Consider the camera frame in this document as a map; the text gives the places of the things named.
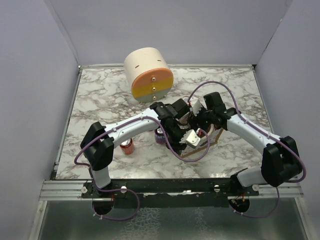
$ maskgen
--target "yellow stripe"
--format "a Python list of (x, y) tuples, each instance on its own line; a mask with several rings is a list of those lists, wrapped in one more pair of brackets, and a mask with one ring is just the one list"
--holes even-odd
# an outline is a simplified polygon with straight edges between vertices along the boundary
[(131, 88), (131, 92), (134, 98), (138, 98), (141, 96), (162, 91), (164, 89), (169, 89), (172, 87), (173, 83), (174, 83), (174, 77), (171, 76), (161, 81), (152, 82), (148, 85), (133, 87)]

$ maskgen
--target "small box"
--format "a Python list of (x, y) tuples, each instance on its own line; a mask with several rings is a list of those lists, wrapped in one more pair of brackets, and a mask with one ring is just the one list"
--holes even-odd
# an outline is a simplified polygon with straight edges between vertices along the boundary
[[(218, 143), (218, 139), (220, 138), (221, 134), (223, 132), (223, 128), (221, 129), (215, 129), (214, 125), (211, 124), (210, 130), (207, 132), (210, 139), (210, 146), (213, 146)], [(196, 148), (192, 148), (190, 146), (187, 146), (180, 154), (181, 157), (186, 158), (192, 154), (195, 154), (201, 150), (204, 150), (207, 148), (207, 138), (206, 136), (203, 136), (200, 140), (200, 143)]]

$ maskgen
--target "soda can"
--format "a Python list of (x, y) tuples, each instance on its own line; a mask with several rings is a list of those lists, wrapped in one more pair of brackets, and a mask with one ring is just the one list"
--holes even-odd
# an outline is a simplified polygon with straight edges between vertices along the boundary
[(165, 144), (166, 138), (162, 129), (159, 127), (158, 129), (154, 130), (154, 139), (157, 144)]
[(120, 148), (122, 152), (126, 155), (132, 154), (135, 150), (134, 142), (132, 141), (132, 138), (122, 142), (120, 144)]

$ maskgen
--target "screw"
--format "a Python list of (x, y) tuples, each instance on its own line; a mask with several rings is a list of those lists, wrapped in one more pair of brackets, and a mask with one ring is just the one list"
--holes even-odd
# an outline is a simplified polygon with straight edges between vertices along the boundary
[(253, 189), (253, 191), (257, 192), (257, 191), (259, 191), (259, 186), (257, 184), (253, 184), (252, 189)]
[(83, 186), (83, 187), (81, 188), (81, 193), (85, 194), (85, 193), (87, 193), (87, 192), (88, 192), (88, 189), (87, 189), (85, 186)]
[(121, 191), (120, 191), (122, 194), (125, 194), (125, 193), (127, 192), (127, 190), (126, 190), (127, 187), (126, 187), (126, 186), (122, 186), (121, 189), (124, 189), (124, 190), (121, 190)]
[(216, 193), (220, 192), (219, 185), (214, 185), (214, 191), (215, 191)]

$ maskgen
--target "cylindrical container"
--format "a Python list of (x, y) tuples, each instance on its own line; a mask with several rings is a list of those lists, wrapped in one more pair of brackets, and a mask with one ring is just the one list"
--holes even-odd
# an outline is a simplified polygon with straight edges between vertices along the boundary
[(165, 144), (166, 138), (161, 128), (154, 130), (154, 139), (157, 144)]
[(123, 66), (132, 96), (139, 102), (162, 98), (174, 83), (174, 74), (161, 53), (153, 47), (133, 51), (125, 58)]
[(132, 154), (135, 150), (134, 142), (132, 141), (132, 138), (122, 142), (120, 144), (120, 148), (122, 152), (126, 155)]

